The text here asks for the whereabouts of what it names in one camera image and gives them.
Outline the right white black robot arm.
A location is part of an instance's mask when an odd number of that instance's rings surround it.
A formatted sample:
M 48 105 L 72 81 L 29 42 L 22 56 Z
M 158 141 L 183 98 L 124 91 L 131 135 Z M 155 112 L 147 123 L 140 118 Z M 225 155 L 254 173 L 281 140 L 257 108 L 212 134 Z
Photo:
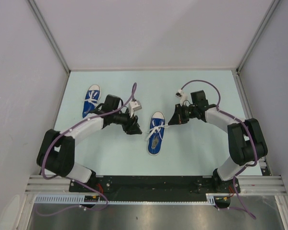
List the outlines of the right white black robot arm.
M 224 192 L 229 184 L 234 187 L 234 176 L 247 167 L 253 167 L 267 155 L 267 145 L 257 119 L 239 119 L 222 111 L 217 104 L 208 102 L 204 91 L 192 92 L 190 105 L 184 104 L 187 95 L 181 89 L 176 96 L 180 103 L 175 105 L 168 125 L 183 125 L 196 118 L 220 128 L 228 135 L 229 157 L 212 175 L 212 188 L 215 191 Z

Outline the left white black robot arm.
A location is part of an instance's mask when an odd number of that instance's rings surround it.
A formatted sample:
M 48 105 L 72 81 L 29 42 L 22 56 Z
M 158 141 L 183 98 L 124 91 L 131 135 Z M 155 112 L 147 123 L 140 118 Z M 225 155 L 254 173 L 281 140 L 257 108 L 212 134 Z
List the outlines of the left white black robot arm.
M 96 187 L 96 173 L 75 162 L 75 147 L 93 133 L 105 127 L 121 125 L 127 135 L 142 134 L 138 124 L 138 116 L 134 112 L 142 108 L 140 102 L 131 99 L 125 112 L 118 108 L 121 98 L 107 95 L 105 102 L 99 104 L 81 122 L 66 131 L 48 130 L 42 141 L 37 164 L 60 177 L 80 181 L 85 191 Z

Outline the white shoelace of sneaker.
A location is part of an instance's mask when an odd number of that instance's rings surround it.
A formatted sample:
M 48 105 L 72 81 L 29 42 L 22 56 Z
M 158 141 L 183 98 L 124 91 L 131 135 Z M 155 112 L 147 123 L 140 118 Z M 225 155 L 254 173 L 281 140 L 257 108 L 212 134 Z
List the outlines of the white shoelace of sneaker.
M 161 123 L 160 125 L 157 126 L 153 121 L 152 122 L 152 128 L 149 129 L 148 136 L 146 137 L 145 140 L 148 141 L 154 133 L 157 133 L 159 135 L 160 139 L 163 140 L 163 136 L 161 135 L 161 129 L 162 128 L 164 128 L 164 129 L 169 128 L 169 125 Z

